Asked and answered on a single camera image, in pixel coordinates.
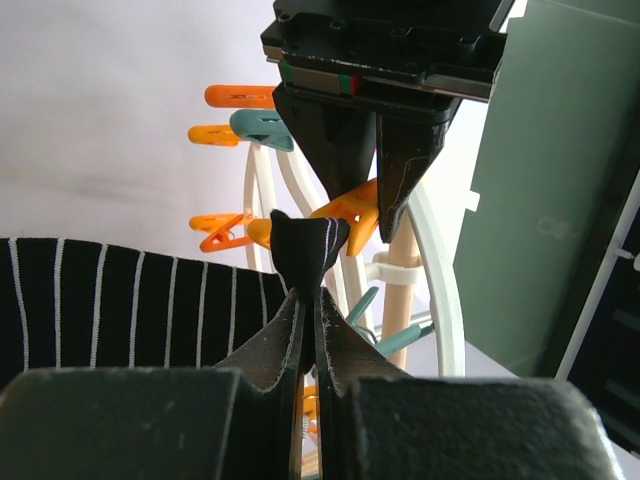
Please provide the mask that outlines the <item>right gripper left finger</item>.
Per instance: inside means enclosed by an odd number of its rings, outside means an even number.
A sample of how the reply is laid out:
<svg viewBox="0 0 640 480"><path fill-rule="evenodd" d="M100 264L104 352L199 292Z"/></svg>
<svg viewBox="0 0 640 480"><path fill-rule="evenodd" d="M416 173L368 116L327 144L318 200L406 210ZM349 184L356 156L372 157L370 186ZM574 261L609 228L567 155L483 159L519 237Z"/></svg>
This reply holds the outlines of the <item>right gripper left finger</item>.
<svg viewBox="0 0 640 480"><path fill-rule="evenodd" d="M5 479L296 479L305 308L202 368L37 369L1 395Z"/></svg>

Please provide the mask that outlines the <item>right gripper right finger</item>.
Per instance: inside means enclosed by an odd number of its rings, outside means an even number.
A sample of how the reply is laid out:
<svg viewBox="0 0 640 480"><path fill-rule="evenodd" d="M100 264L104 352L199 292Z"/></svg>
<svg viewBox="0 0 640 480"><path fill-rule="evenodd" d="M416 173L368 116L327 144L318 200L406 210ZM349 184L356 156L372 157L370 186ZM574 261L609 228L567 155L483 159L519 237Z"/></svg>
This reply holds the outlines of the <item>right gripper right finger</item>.
<svg viewBox="0 0 640 480"><path fill-rule="evenodd" d="M415 378L314 306L325 479L611 479L589 401L549 379Z"/></svg>

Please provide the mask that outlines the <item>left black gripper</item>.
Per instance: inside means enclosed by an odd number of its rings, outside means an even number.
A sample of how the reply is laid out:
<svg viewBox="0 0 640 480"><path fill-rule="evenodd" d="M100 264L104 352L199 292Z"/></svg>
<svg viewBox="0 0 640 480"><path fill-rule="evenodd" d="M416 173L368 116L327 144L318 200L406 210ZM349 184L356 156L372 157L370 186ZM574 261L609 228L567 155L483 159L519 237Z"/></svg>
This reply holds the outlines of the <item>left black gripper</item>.
<svg viewBox="0 0 640 480"><path fill-rule="evenodd" d="M443 149L460 100L489 100L512 6L274 2L261 43L282 78L276 110L330 199L368 180L376 146L383 243Z"/></svg>

